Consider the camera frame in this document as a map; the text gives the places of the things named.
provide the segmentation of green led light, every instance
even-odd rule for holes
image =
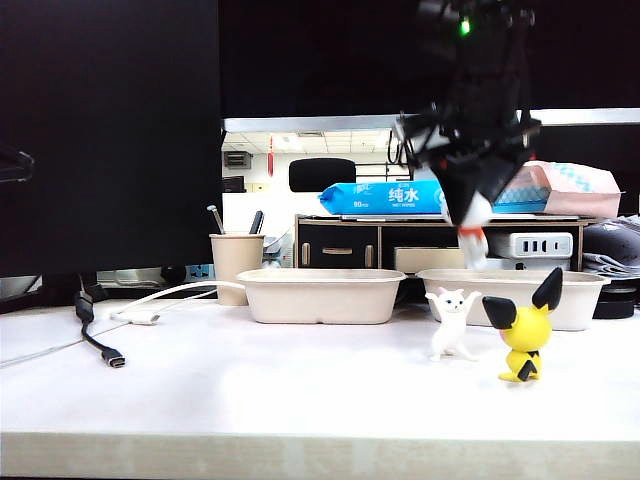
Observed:
[[[464,37],[471,33],[471,22],[468,18],[463,18],[460,22],[460,36]]]

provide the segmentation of pichu figurine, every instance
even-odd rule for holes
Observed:
[[[462,292],[463,290],[449,291],[440,288],[440,295],[434,293],[425,295],[429,299],[431,308],[438,313],[441,322],[431,339],[431,360],[434,362],[440,360],[440,356],[444,353],[449,355],[459,353],[467,360],[476,360],[462,343],[462,337],[467,328],[467,315],[471,305],[482,294],[471,292],[465,299]]]
[[[511,347],[507,355],[510,372],[502,380],[526,382],[540,378],[542,361],[538,351],[551,336],[549,312],[556,309],[562,295],[562,269],[555,268],[531,297],[532,306],[517,307],[508,298],[484,297],[482,304],[491,325],[500,330]]]

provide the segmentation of pen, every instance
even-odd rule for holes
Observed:
[[[250,234],[260,233],[263,219],[264,219],[264,213],[262,213],[262,210],[258,210],[256,212],[256,216],[253,217],[253,223],[251,224],[251,229],[249,230]]]
[[[220,230],[220,234],[224,235],[224,228],[222,228],[222,220],[220,219],[220,214],[218,213],[218,209],[216,208],[216,206],[209,205],[207,207],[207,210],[213,213],[213,218],[216,221],[216,225],[218,226],[218,229]]]

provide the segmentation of red decoration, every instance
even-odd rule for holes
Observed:
[[[269,137],[269,153],[267,153],[267,173],[273,177],[273,162],[276,154],[273,152],[273,137]]]

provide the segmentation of blue package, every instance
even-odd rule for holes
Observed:
[[[440,213],[444,196],[437,180],[336,183],[318,198],[332,215]]]
[[[550,190],[547,187],[530,186],[510,188],[496,199],[495,213],[536,213],[544,212]]]

